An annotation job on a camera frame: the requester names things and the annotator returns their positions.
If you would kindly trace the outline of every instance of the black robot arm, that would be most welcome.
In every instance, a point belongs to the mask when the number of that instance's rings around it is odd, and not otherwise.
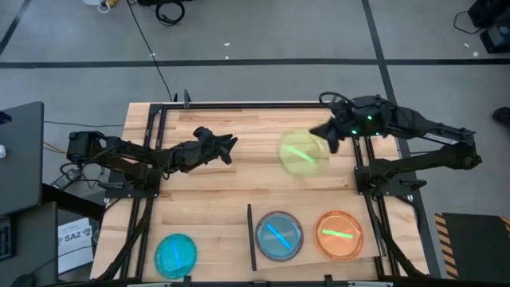
[[[333,96],[333,99],[325,102],[324,96]],[[399,107],[379,95],[349,100],[335,92],[324,92],[320,95],[320,102],[331,109],[332,115],[326,124],[312,128],[310,132],[325,139],[331,153],[338,151],[339,140],[352,135],[392,135],[407,140],[423,138],[445,145],[437,151],[406,159],[372,160],[369,168],[364,171],[365,181],[371,185],[377,186],[407,171],[433,167],[469,170],[481,163],[474,132],[427,120],[419,112]]]
[[[156,151],[115,136],[105,136],[101,132],[72,132],[69,135],[67,159],[79,167],[99,164],[123,174],[134,185],[146,183],[151,172],[159,172],[163,176],[176,171],[188,172],[217,157],[226,164],[232,163],[230,150],[237,138],[232,135],[215,136],[204,127],[197,128],[193,135],[197,140]]]

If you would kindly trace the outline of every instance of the wooden tabletop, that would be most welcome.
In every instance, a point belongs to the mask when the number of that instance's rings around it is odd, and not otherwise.
[[[130,104],[123,140],[143,144],[149,106],[150,103]],[[300,210],[324,206],[342,210],[344,206],[360,222],[367,217],[366,206],[359,204],[363,198],[356,190],[355,155],[350,140],[341,142],[339,152],[329,155],[324,168],[310,179],[291,176],[280,166],[277,147],[281,134],[307,130],[328,117],[329,111],[322,108],[170,110],[163,148],[195,140],[192,132],[199,126],[209,128],[215,135],[233,133],[239,141],[231,153],[232,164],[225,165],[218,159],[189,174],[175,173],[168,181],[162,181],[152,211],[143,281],[165,281],[155,269],[154,252],[161,240],[174,233],[187,234],[197,245],[197,265],[190,273],[192,281],[322,281],[325,274],[331,274],[334,280],[376,279],[371,256],[375,256],[377,249],[370,239],[353,261],[318,258],[308,242],[309,250],[287,263],[266,262],[264,269],[251,270],[247,204],[252,204],[254,214],[257,209],[287,209],[299,216]],[[393,138],[373,137],[372,142],[376,157],[398,158]],[[367,163],[365,147],[361,148]],[[104,216],[91,278],[105,271],[125,242],[131,205],[132,199],[122,199]],[[360,208],[348,209],[346,205]],[[386,197],[386,208],[394,240],[414,265],[427,273],[412,207]],[[363,232],[373,236],[371,228],[363,228]],[[137,254],[136,245],[131,253],[130,275],[134,275]],[[265,261],[260,253],[257,261],[261,264]],[[390,273],[387,258],[383,261],[386,273]]]

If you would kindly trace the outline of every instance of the blue petri dish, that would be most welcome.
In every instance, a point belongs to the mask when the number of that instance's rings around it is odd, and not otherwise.
[[[303,245],[303,229],[300,223],[284,211],[266,214],[257,224],[255,232],[258,249],[273,261],[294,258]]]
[[[185,234],[171,234],[163,239],[154,254],[158,273],[166,279],[185,277],[197,262],[197,246]]]

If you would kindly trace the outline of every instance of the orange petri dish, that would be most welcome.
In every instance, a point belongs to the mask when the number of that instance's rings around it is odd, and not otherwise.
[[[319,218],[315,242],[328,258],[349,261],[356,258],[363,248],[363,230],[352,215],[333,210]]]

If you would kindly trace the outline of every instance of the petri dish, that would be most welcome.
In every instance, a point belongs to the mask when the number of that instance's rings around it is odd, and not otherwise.
[[[317,221],[315,242],[330,259],[349,261],[356,258],[363,248],[363,230],[352,215],[333,210]]]
[[[171,234],[156,248],[154,263],[158,273],[166,279],[185,277],[197,262],[197,246],[185,234]]]
[[[255,242],[269,260],[288,261],[303,245],[301,224],[287,212],[273,211],[264,215],[255,229]]]
[[[287,132],[281,137],[278,158],[291,175],[312,177],[327,158],[324,144],[324,140],[308,131]]]

